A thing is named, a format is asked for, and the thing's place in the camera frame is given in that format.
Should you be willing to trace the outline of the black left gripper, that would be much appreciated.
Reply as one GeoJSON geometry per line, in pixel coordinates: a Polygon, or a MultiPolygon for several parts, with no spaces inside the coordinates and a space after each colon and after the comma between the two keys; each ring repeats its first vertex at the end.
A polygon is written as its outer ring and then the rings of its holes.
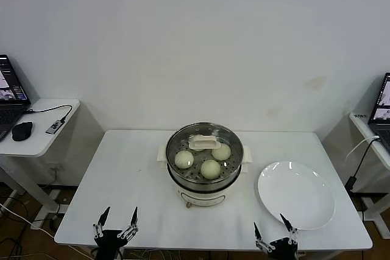
{"type": "Polygon", "coordinates": [[[113,260],[115,259],[116,252],[124,247],[127,243],[127,239],[132,239],[138,232],[138,208],[136,207],[129,226],[121,232],[121,230],[104,230],[103,227],[107,221],[107,217],[110,211],[110,207],[100,215],[97,223],[93,224],[94,238],[96,238],[96,244],[98,250],[96,254],[97,260],[113,260]]]}

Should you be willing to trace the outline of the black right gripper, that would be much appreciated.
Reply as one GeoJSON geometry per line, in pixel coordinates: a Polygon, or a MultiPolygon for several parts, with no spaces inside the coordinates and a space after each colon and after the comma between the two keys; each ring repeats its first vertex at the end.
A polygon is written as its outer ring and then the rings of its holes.
{"type": "Polygon", "coordinates": [[[294,228],[283,214],[280,217],[289,232],[289,237],[284,237],[267,244],[263,241],[260,231],[256,223],[254,223],[255,244],[263,253],[267,253],[267,256],[271,259],[297,260],[297,228],[294,228]]]}

